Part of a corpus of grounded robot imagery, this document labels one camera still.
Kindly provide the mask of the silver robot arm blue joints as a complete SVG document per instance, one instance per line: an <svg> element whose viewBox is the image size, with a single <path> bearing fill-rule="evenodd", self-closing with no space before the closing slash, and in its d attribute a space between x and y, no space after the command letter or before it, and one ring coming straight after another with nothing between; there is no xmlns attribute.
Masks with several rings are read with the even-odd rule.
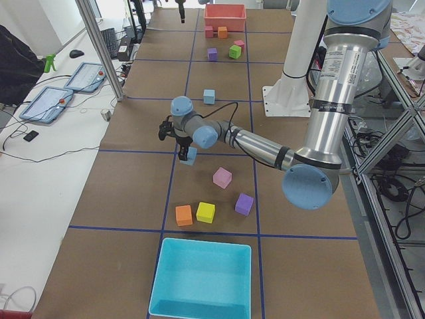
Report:
<svg viewBox="0 0 425 319"><path fill-rule="evenodd" d="M177 133L190 136L203 149L216 142L242 150L258 162L284 172L282 190L301 209L319 209L337 189L341 169L338 154L351 113L366 56L387 46L391 1L327 1L321 30L306 76L310 115L303 146L282 146L235 126L208 120L192 101L179 96L166 120Z"/></svg>

